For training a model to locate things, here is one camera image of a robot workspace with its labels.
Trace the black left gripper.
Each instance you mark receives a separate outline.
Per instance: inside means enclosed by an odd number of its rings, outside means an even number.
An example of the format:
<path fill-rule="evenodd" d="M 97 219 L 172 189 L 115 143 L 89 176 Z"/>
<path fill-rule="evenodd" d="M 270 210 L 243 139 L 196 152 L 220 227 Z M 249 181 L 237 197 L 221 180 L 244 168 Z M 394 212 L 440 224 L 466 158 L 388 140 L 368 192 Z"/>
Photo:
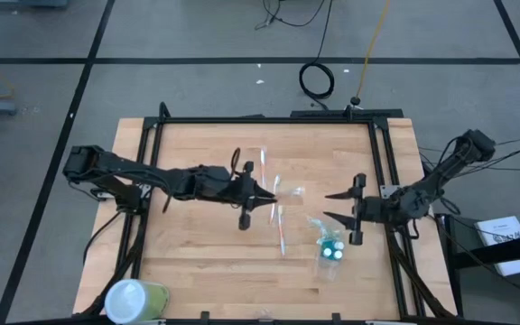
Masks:
<path fill-rule="evenodd" d="M 230 172 L 225 167 L 206 166 L 198 167 L 195 174 L 195 195 L 198 200 L 206 200 L 229 205 L 239 206 L 241 213 L 238 218 L 238 228 L 247 230 L 251 218 L 249 211 L 277 202 L 275 195 L 261 187 L 252 178 L 253 162 L 246 162 L 241 172 Z"/>

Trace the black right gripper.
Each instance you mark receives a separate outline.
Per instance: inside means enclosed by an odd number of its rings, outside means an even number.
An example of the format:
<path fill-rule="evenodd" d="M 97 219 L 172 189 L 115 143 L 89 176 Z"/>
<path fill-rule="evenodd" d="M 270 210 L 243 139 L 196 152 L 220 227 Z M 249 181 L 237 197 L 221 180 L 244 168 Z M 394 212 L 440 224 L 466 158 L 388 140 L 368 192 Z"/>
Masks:
<path fill-rule="evenodd" d="M 361 230 L 363 221 L 389 225 L 392 228 L 397 228 L 404 224 L 404 217 L 399 215 L 400 200 L 397 198 L 397 193 L 400 191 L 401 186 L 382 185 L 380 197 L 364 197 L 366 179 L 367 176 L 364 173 L 359 173 L 354 177 L 350 191 L 325 196 L 326 199 L 330 200 L 354 199 L 353 217 L 333 212 L 325 212 L 325 215 L 338 221 L 345 229 L 351 229 L 349 243 L 355 246 L 363 244 L 364 233 Z"/>

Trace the bagged teal toothbrush heads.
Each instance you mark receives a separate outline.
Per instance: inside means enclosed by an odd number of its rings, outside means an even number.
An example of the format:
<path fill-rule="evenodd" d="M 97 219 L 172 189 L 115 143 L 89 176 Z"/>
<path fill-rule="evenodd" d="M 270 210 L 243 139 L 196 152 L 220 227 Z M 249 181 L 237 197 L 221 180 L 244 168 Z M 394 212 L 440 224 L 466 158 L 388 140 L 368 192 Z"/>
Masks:
<path fill-rule="evenodd" d="M 333 254 L 334 254 L 334 252 L 335 252 L 334 247 L 333 247 L 334 242 L 335 241 L 332 241 L 332 240 L 326 241 L 322 246 L 331 248 L 333 251 Z M 333 259 L 333 255 L 330 257 L 330 259 L 320 257 L 320 248 L 322 246 L 319 246 L 317 243 L 316 243 L 316 245 L 317 245 L 317 250 L 315 253 L 314 273 L 322 281 L 332 282 L 337 277 L 340 265 L 344 259 L 345 248 L 342 250 L 342 252 L 343 252 L 342 259 L 340 261 L 335 261 Z"/>

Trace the black side stand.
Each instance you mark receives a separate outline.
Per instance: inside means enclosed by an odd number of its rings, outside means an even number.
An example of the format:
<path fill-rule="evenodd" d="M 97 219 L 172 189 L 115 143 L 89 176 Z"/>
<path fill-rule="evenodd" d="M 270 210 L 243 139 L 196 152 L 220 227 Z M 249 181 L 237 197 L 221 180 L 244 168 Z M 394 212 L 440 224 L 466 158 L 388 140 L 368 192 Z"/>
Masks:
<path fill-rule="evenodd" d="M 453 225 L 457 223 L 475 232 L 481 232 L 481 230 L 465 224 L 458 217 L 449 214 L 437 213 L 434 219 L 440 233 L 445 236 L 443 247 L 445 264 L 450 278 L 453 299 L 458 311 L 460 311 L 462 298 L 457 271 L 459 269 L 480 266 L 496 274 L 494 270 L 489 268 L 490 265 L 520 260 L 520 238 L 493 246 L 483 246 L 469 250 L 456 240 L 456 237 L 453 235 Z"/>

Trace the white paper booklet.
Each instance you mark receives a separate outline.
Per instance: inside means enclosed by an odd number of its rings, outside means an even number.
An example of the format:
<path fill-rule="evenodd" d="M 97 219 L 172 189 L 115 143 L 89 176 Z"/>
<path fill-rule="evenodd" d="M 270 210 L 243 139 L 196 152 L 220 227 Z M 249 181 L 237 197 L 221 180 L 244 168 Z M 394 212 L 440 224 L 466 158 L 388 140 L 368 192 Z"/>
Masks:
<path fill-rule="evenodd" d="M 474 224 L 485 246 L 503 244 L 520 239 L 520 222 L 516 216 L 479 221 Z M 495 264 L 497 272 L 503 276 L 520 274 L 520 260 Z"/>

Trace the green plastic cup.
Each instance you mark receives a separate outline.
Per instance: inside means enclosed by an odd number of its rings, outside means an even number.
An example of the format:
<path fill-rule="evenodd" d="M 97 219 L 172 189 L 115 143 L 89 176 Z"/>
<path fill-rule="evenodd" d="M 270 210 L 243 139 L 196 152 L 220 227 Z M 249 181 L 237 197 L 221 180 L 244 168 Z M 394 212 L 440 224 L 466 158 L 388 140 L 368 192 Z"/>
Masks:
<path fill-rule="evenodd" d="M 160 319 L 169 300 L 169 290 L 163 284 L 125 279 L 110 287 L 104 310 L 115 324 L 128 325 Z"/>

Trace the black aluminium table frame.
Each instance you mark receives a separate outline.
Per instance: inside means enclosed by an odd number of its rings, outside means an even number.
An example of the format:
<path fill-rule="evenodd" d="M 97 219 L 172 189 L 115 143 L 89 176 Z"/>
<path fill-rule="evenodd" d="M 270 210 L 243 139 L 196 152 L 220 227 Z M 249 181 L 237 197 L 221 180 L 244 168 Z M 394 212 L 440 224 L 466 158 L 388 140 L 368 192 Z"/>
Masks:
<path fill-rule="evenodd" d="M 348 188 L 355 174 L 367 176 L 366 192 L 380 182 L 410 184 L 423 176 L 413 124 L 391 118 L 384 130 L 340 119 L 294 122 L 285 117 L 229 118 L 204 122 L 169 119 L 161 135 L 149 134 L 148 149 L 161 168 L 198 163 L 227 164 L 236 148 L 243 161 L 257 161 L 265 148 L 265 177 L 303 186 L 301 198 L 285 206 L 281 255 L 278 226 L 269 208 L 256 209 L 251 227 L 237 227 L 238 211 L 207 202 L 168 201 L 153 196 L 147 219 L 140 277 L 166 285 L 170 319 L 254 319 L 270 310 L 278 320 L 397 320 L 429 315 L 428 305 L 401 271 L 395 270 L 381 225 L 363 226 L 364 242 L 346 249 L 334 281 L 314 273 L 319 232 L 308 218 L 326 211 L 349 212 L 343 200 L 326 195 Z M 376 171 L 382 170 L 381 179 Z"/>

